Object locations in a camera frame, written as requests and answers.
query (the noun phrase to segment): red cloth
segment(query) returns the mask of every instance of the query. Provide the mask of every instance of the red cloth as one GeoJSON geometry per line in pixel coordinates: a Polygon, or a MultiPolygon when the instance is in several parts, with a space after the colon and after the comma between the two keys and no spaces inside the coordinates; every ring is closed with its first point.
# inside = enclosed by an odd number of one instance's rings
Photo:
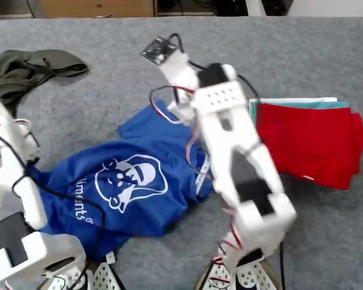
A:
{"type": "Polygon", "coordinates": [[[257,117],[258,132],[279,172],[336,189],[350,187],[363,150],[358,113],[262,104],[257,117]]]}

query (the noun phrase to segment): blue shirt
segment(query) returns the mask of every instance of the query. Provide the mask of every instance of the blue shirt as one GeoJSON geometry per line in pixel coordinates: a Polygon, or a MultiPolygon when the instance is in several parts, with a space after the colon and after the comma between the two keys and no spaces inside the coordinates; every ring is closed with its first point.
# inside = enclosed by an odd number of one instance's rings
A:
{"type": "MultiPolygon", "coordinates": [[[[165,104],[157,102],[163,111],[165,104]]],[[[191,130],[174,125],[147,107],[119,126],[123,138],[83,150],[49,172],[35,169],[43,185],[70,195],[64,199],[41,190],[48,225],[42,231],[77,236],[93,260],[120,247],[131,236],[157,236],[178,221],[190,203],[204,201],[210,180],[186,162],[191,130]],[[106,230],[97,251],[102,226],[99,204],[106,213],[106,230]]],[[[200,168],[208,159],[198,144],[191,163],[200,168]]]]}

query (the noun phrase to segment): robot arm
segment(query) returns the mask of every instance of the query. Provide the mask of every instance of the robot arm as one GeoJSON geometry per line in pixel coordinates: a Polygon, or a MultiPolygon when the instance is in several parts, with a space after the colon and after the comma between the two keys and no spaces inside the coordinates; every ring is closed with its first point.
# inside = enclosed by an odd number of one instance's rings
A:
{"type": "Polygon", "coordinates": [[[187,54],[161,37],[150,43],[142,56],[157,65],[171,85],[194,91],[178,89],[168,109],[184,125],[195,124],[200,129],[211,157],[214,189],[232,209],[232,230],[220,243],[216,261],[232,273],[238,265],[271,255],[296,212],[255,129],[234,68],[214,63],[196,72],[187,54]],[[235,151],[254,166],[260,180],[253,184],[234,182],[231,162],[235,151]]]}
{"type": "MultiPolygon", "coordinates": [[[[37,185],[25,175],[38,156],[39,146],[29,128],[14,121],[0,103],[0,209],[4,198],[15,195],[24,208],[0,219],[0,282],[62,274],[71,286],[85,267],[85,252],[74,236],[38,231],[47,217],[37,185]]],[[[75,289],[84,283],[83,277],[75,289]]]]}

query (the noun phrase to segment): gray carpet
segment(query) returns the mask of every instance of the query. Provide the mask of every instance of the gray carpet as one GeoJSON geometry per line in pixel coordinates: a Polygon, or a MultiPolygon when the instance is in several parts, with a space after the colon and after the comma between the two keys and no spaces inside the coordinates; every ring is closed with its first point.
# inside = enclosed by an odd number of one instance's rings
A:
{"type": "MultiPolygon", "coordinates": [[[[22,104],[19,116],[33,121],[41,142],[40,168],[117,138],[117,125],[147,104],[151,88],[165,83],[139,51],[154,36],[174,31],[192,60],[233,64],[262,97],[335,96],[363,117],[363,19],[0,21],[0,53],[57,48],[91,67],[87,76],[49,81],[22,104]]],[[[363,157],[361,174],[346,192],[288,176],[284,183],[298,211],[286,237],[287,289],[363,289],[363,157]]],[[[7,201],[3,212],[18,206],[7,201]]],[[[192,289],[228,222],[212,195],[166,237],[129,240],[118,273],[128,289],[192,289]]]]}

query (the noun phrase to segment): wire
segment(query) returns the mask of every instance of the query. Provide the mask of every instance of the wire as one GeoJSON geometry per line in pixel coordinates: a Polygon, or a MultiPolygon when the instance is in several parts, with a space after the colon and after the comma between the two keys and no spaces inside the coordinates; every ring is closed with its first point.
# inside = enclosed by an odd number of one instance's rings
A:
{"type": "Polygon", "coordinates": [[[36,17],[35,17],[35,14],[34,14],[34,12],[33,12],[33,10],[32,10],[32,8],[31,8],[30,0],[26,0],[26,2],[27,2],[28,9],[29,9],[29,11],[30,11],[30,13],[31,13],[31,15],[32,15],[32,18],[36,18],[36,17]]]}
{"type": "Polygon", "coordinates": [[[63,278],[63,277],[60,277],[60,276],[53,276],[54,278],[57,278],[57,279],[61,279],[61,280],[63,280],[63,287],[60,289],[60,290],[64,290],[65,289],[65,287],[66,287],[66,280],[63,278]]]}
{"type": "Polygon", "coordinates": [[[7,290],[14,290],[11,285],[8,283],[8,281],[5,281],[4,283],[5,287],[7,288],[7,290]]]}
{"type": "Polygon", "coordinates": [[[53,276],[54,278],[57,278],[57,279],[61,279],[61,280],[63,280],[63,286],[62,286],[62,289],[60,289],[60,290],[64,290],[65,289],[65,287],[66,287],[66,280],[64,279],[64,278],[62,278],[62,277],[59,277],[59,276],[53,276]]]}
{"type": "MultiPolygon", "coordinates": [[[[3,139],[3,137],[0,136],[0,141],[2,141],[11,151],[12,153],[14,154],[14,156],[16,157],[16,159],[19,161],[19,163],[21,164],[21,166],[23,167],[24,169],[24,175],[23,176],[27,176],[27,177],[30,177],[34,182],[35,184],[40,188],[40,189],[43,189],[45,190],[46,192],[52,194],[52,195],[55,195],[55,196],[58,196],[60,198],[65,198],[65,199],[70,199],[70,200],[76,200],[76,197],[75,196],[70,196],[70,195],[66,195],[64,193],[59,193],[59,192],[56,192],[55,190],[51,189],[51,188],[48,188],[47,186],[44,186],[42,184],[39,183],[39,181],[31,176],[29,174],[29,170],[28,170],[28,166],[23,162],[23,160],[21,159],[21,157],[19,156],[19,154],[15,151],[15,149],[13,148],[13,146],[7,142],[7,140],[3,139]]],[[[105,211],[103,210],[103,208],[89,200],[89,199],[86,199],[86,198],[83,198],[82,201],[86,204],[90,204],[92,205],[93,207],[97,208],[101,213],[102,213],[102,220],[101,220],[101,229],[100,229],[100,232],[99,232],[99,236],[96,240],[96,244],[94,246],[94,251],[97,252],[98,249],[99,249],[99,246],[100,246],[100,242],[102,240],[102,237],[103,237],[103,234],[104,234],[104,231],[105,231],[105,222],[106,222],[106,213],[105,211]]],[[[70,289],[69,290],[73,290],[74,287],[77,285],[77,283],[80,281],[80,279],[83,277],[83,275],[86,273],[86,270],[89,268],[90,266],[90,260],[87,261],[84,269],[82,270],[81,274],[79,275],[79,277],[77,278],[77,280],[75,280],[75,282],[73,283],[73,285],[71,285],[70,289]]]]}
{"type": "Polygon", "coordinates": [[[158,87],[156,89],[152,89],[150,92],[149,92],[149,103],[151,104],[151,106],[155,109],[156,113],[158,113],[160,116],[162,116],[164,119],[166,119],[167,121],[169,121],[170,123],[172,124],[182,124],[182,121],[178,120],[178,121],[175,121],[175,120],[172,120],[170,119],[166,114],[164,114],[164,112],[162,110],[160,110],[159,107],[157,107],[155,101],[154,101],[154,93],[157,92],[157,91],[160,91],[162,89],[166,89],[166,88],[174,88],[174,89],[181,89],[183,91],[186,91],[190,94],[192,94],[194,91],[191,90],[191,89],[188,89],[188,88],[184,88],[182,86],[171,86],[171,85],[166,85],[166,86],[161,86],[161,87],[158,87]]]}
{"type": "Polygon", "coordinates": [[[195,124],[194,132],[192,133],[192,136],[190,137],[190,139],[187,142],[187,146],[186,146],[186,160],[187,160],[188,165],[193,169],[193,171],[196,174],[206,175],[207,178],[212,179],[212,177],[211,177],[210,174],[200,172],[196,167],[194,167],[191,164],[191,147],[192,147],[192,145],[194,145],[194,143],[198,139],[199,133],[200,133],[199,125],[198,125],[198,123],[196,123],[195,124]]]}
{"type": "Polygon", "coordinates": [[[182,0],[178,0],[178,4],[179,4],[179,8],[180,8],[180,13],[181,13],[182,16],[184,16],[184,9],[183,9],[182,0]]]}
{"type": "Polygon", "coordinates": [[[284,242],[280,243],[280,272],[281,272],[281,285],[282,290],[286,290],[285,286],[285,272],[284,272],[284,242]]]}

